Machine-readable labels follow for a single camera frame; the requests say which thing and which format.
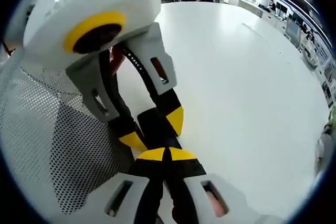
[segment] yellow ring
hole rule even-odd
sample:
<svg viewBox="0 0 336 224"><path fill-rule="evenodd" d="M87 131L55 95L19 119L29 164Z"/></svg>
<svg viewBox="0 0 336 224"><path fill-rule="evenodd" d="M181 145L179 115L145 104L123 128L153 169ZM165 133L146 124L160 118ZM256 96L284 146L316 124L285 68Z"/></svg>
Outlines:
<svg viewBox="0 0 336 224"><path fill-rule="evenodd" d="M63 48L65 51L74 53L73 47L75 43L87 32L92 29L107 25L107 24L117 24L121 26L121 29L125 26L126 15L117 12L107 12L100 13L91 17L86 18L84 21L79 23L71 32L68 33L64 40Z"/></svg>

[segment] yellow accent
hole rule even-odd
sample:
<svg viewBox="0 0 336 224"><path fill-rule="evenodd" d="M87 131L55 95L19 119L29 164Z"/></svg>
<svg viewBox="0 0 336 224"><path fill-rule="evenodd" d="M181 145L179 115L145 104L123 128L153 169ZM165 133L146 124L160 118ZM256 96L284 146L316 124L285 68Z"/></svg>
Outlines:
<svg viewBox="0 0 336 224"><path fill-rule="evenodd" d="M138 158L146 159L146 160L162 161L164 149L165 148L158 148L158 149L146 151L140 154Z"/></svg>
<svg viewBox="0 0 336 224"><path fill-rule="evenodd" d="M147 151L146 146L141 142L138 134L134 131L126 136L119 138L119 140L125 145L137 149L138 151Z"/></svg>
<svg viewBox="0 0 336 224"><path fill-rule="evenodd" d="M188 152L182 149L177 149L174 147L169 147L169 149L170 149L170 153L172 154L172 161L197 159L197 157L191 152Z"/></svg>
<svg viewBox="0 0 336 224"><path fill-rule="evenodd" d="M64 40L64 50L68 52L74 52L73 47L77 40L92 29L103 26L106 24L118 24L121 29L126 23L126 15L117 12L100 13L86 18L79 23L71 32L68 33Z"/></svg>
<svg viewBox="0 0 336 224"><path fill-rule="evenodd" d="M175 132L178 136L182 133L183 126L183 108L182 106L178 107L172 113L166 116L170 124L173 126Z"/></svg>

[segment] desk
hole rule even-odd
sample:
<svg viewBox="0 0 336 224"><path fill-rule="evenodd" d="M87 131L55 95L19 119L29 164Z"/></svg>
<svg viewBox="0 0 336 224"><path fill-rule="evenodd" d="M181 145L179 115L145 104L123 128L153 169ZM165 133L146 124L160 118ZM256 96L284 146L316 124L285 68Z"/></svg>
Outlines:
<svg viewBox="0 0 336 224"><path fill-rule="evenodd" d="M240 7L163 4L157 21L185 111L182 146L255 210L287 218L313 184L315 144L328 119L317 79L281 33ZM129 62L118 82L134 117L154 106ZM171 224L165 196L159 214Z"/></svg>

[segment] perforated white panel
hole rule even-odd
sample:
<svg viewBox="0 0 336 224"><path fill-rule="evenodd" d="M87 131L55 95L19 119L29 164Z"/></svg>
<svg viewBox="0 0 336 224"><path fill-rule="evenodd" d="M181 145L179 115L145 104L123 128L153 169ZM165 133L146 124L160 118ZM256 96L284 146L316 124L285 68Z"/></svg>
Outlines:
<svg viewBox="0 0 336 224"><path fill-rule="evenodd" d="M47 220L133 162L128 147L82 104L66 74L29 63L16 49L0 74L1 149L32 206Z"/></svg>

